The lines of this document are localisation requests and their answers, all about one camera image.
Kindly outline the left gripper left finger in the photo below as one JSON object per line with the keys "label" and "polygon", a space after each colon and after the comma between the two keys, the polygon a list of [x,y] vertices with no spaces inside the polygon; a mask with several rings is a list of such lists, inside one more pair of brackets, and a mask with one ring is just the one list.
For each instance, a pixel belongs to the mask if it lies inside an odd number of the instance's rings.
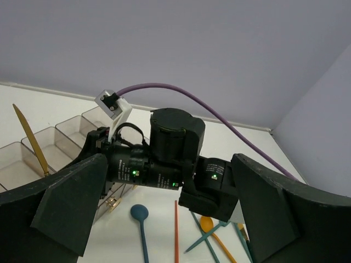
{"label": "left gripper left finger", "polygon": [[107,173],[97,154],[1,193],[1,262],[77,262]]}

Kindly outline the blue spoon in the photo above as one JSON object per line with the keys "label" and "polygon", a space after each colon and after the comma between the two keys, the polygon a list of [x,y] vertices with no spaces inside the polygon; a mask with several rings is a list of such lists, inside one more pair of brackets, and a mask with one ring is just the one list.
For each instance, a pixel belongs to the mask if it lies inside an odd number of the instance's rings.
{"label": "blue spoon", "polygon": [[145,229],[144,229],[144,221],[148,218],[149,211],[144,205],[135,204],[131,207],[130,214],[133,219],[139,222],[144,262],[149,263],[148,248],[146,244],[146,236],[145,236]]}

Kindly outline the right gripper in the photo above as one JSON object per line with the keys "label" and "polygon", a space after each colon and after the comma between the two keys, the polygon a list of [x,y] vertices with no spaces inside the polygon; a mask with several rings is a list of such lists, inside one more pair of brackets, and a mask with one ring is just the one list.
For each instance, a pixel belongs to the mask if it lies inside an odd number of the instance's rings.
{"label": "right gripper", "polygon": [[[141,135],[141,143],[134,144],[121,135],[121,130],[131,128]],[[107,196],[113,184],[145,186],[150,168],[150,147],[142,130],[133,123],[122,123],[117,127],[112,142],[107,141],[108,127],[89,131],[86,137],[86,154],[102,154],[107,158],[105,186],[101,195]]]}

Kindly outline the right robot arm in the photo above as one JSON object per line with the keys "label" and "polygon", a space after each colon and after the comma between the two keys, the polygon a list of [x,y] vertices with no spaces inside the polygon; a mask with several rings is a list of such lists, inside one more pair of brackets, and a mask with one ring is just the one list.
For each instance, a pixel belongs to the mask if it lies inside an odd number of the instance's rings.
{"label": "right robot arm", "polygon": [[151,111],[150,139],[132,143],[109,128],[87,134],[81,154],[107,158],[108,182],[180,190],[179,205],[194,213],[234,221],[238,194],[229,162],[200,156],[205,123],[184,110]]}

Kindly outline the yellow knife green handle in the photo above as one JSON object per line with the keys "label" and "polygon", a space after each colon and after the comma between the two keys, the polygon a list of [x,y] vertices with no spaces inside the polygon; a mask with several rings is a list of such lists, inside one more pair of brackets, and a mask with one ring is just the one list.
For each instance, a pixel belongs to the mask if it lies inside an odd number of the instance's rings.
{"label": "yellow knife green handle", "polygon": [[43,170],[43,174],[44,176],[48,176],[50,174],[49,172],[49,167],[48,167],[48,163],[47,163],[47,160],[43,154],[43,151],[41,150],[39,144],[38,144],[38,141],[36,140],[35,136],[34,136],[34,133],[33,131],[31,130],[31,127],[29,126],[25,116],[23,115],[23,113],[19,110],[19,108],[17,107],[16,104],[12,104],[13,105],[13,108],[14,108],[14,111],[21,123],[21,126],[29,140],[29,143],[39,161],[39,164]]}

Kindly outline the orange spoon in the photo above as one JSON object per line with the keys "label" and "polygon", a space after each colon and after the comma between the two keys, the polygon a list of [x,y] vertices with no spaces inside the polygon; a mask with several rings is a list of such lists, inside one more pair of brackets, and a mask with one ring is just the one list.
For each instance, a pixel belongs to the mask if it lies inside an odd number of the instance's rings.
{"label": "orange spoon", "polygon": [[219,229],[220,227],[225,227],[228,223],[227,222],[219,222],[216,226],[213,224],[213,220],[210,217],[202,216],[200,219],[200,226],[201,229],[206,233],[212,236],[218,245],[221,247],[222,251],[226,254],[227,258],[230,260],[230,262],[237,263],[237,261],[234,259],[232,254],[228,251],[226,246],[223,244],[223,242],[220,240],[220,238],[215,234],[215,231]]}

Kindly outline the teal fork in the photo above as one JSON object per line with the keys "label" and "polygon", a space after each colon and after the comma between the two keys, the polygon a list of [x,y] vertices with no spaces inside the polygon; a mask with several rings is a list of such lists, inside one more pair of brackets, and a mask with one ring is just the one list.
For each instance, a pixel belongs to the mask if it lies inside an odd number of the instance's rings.
{"label": "teal fork", "polygon": [[243,224],[240,224],[240,223],[233,223],[233,227],[240,239],[240,242],[250,260],[250,262],[254,262],[253,258],[252,258],[252,255],[251,255],[251,252],[250,252],[250,248],[249,248],[249,238],[247,236],[247,233],[245,231],[245,228],[244,228],[244,225]]}

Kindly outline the orange chopstick left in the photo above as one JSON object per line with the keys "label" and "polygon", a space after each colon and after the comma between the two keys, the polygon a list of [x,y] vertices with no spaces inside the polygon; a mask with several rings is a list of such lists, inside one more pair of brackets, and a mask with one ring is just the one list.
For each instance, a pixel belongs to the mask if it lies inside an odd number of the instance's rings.
{"label": "orange chopstick left", "polygon": [[178,202],[174,201],[174,262],[179,263]]}

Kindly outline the teal chopstick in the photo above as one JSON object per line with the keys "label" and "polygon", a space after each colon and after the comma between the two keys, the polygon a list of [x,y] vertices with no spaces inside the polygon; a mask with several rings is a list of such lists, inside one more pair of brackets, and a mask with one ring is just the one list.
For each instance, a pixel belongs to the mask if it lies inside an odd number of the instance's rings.
{"label": "teal chopstick", "polygon": [[[205,232],[202,230],[202,228],[200,226],[200,222],[198,221],[197,217],[195,216],[195,213],[191,212],[191,215],[192,215],[195,223],[197,224],[197,227],[200,230],[201,234],[204,235]],[[206,242],[207,248],[209,249],[209,251],[210,251],[210,253],[211,253],[212,257],[213,257],[214,262],[215,263],[220,263],[220,261],[219,261],[217,255],[216,255],[216,253],[214,252],[209,240],[205,239],[205,242]]]}

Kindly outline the clear bin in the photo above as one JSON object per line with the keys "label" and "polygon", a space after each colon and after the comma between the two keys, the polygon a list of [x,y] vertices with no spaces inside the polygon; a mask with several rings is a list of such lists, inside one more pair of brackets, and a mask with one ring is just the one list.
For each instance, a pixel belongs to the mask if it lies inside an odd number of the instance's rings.
{"label": "clear bin", "polygon": [[20,142],[1,148],[1,192],[44,177],[37,157]]}
{"label": "clear bin", "polygon": [[57,172],[71,163],[81,148],[55,127],[34,133],[49,167]]}
{"label": "clear bin", "polygon": [[55,127],[60,131],[60,138],[56,145],[71,159],[75,159],[79,155],[86,141],[87,134],[97,128],[83,116],[72,117],[57,124]]}

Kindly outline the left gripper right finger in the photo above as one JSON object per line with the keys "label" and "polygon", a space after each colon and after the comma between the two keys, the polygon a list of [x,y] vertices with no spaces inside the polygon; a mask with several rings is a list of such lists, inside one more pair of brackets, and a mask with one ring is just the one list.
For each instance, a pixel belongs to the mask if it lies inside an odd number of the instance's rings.
{"label": "left gripper right finger", "polygon": [[257,262],[350,262],[350,198],[279,174],[244,154],[231,160]]}

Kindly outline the teal fork lying crosswise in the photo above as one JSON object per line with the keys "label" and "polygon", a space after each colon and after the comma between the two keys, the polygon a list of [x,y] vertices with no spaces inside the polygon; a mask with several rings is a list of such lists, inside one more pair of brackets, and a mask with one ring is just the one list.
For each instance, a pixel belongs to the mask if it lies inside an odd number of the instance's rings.
{"label": "teal fork lying crosswise", "polygon": [[225,227],[226,225],[228,225],[228,222],[222,222],[220,221],[218,224],[216,224],[215,226],[213,225],[212,221],[208,221],[208,220],[201,220],[200,221],[200,226],[202,228],[202,230],[205,232],[205,234],[200,237],[197,241],[195,241],[185,252],[189,252],[192,249],[194,249],[196,246],[198,246],[200,243],[202,243],[203,241],[205,241],[205,239],[207,239],[207,237],[209,237],[211,234],[214,234],[214,232],[219,229],[220,227]]}

